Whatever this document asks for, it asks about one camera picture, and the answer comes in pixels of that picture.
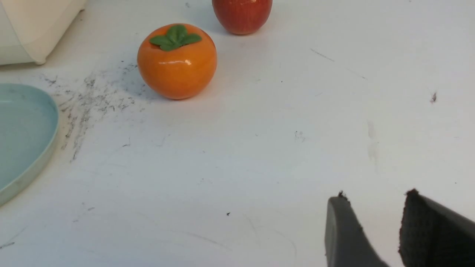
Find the cream-colored container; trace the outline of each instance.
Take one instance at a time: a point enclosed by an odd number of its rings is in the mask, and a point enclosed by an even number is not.
[[[44,64],[87,0],[0,0],[0,65]]]

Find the orange persimmon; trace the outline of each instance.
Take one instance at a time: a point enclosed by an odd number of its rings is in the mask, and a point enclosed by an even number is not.
[[[218,64],[213,40],[190,24],[170,24],[140,45],[137,65],[150,88],[170,99],[197,95],[211,81]]]

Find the light blue plate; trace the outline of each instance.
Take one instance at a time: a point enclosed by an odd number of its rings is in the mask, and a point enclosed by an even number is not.
[[[40,89],[0,84],[0,206],[25,189],[54,151],[58,110]]]

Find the red apple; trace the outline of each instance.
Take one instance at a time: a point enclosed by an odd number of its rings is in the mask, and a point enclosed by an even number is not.
[[[269,18],[272,0],[212,0],[216,17],[234,34],[256,32]]]

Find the plate rim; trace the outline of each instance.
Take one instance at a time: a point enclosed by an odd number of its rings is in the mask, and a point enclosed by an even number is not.
[[[11,196],[11,197],[7,197],[6,199],[2,200],[1,199],[1,196],[2,194],[4,194],[6,191],[9,190],[10,187],[12,187],[16,182],[18,182],[19,180],[21,180],[22,178],[24,178],[28,172],[30,172],[34,167],[36,167],[36,165],[38,164],[38,162],[40,160],[42,160],[45,156],[45,154],[47,154],[49,152],[49,150],[51,149],[52,146],[54,146],[55,144],[55,141],[56,141],[56,138],[57,138],[57,134],[58,134],[58,131],[59,131],[59,109],[58,109],[58,105],[56,103],[56,101],[53,99],[53,97],[48,94],[46,91],[44,90],[41,90],[40,88],[38,87],[35,87],[35,86],[31,86],[31,85],[25,85],[25,84],[15,84],[15,83],[0,83],[0,87],[2,86],[20,86],[20,87],[27,87],[29,89],[32,89],[33,91],[37,91],[39,92],[40,94],[43,94],[45,95],[52,103],[54,103],[53,107],[54,107],[54,112],[56,113],[56,116],[55,116],[55,119],[56,119],[56,125],[55,125],[55,129],[54,129],[54,132],[53,134],[51,135],[51,138],[48,142],[48,144],[45,146],[45,148],[43,149],[43,151],[40,153],[40,155],[20,174],[18,175],[15,179],[13,179],[10,183],[8,183],[6,186],[4,186],[3,188],[0,188],[0,207],[4,204],[6,204],[7,202],[9,202],[10,200],[12,200],[14,197],[16,197],[20,192],[22,192],[23,190],[25,190],[37,177],[38,175],[43,171],[43,169],[46,167],[46,165],[48,164],[48,162],[50,161],[53,153],[51,153],[51,155],[49,156],[49,158],[46,160],[44,166],[42,166],[40,168],[40,170],[38,171],[37,174],[34,175],[34,177],[31,178],[31,181],[24,184],[23,187],[19,187],[16,192],[14,192],[14,194]]]

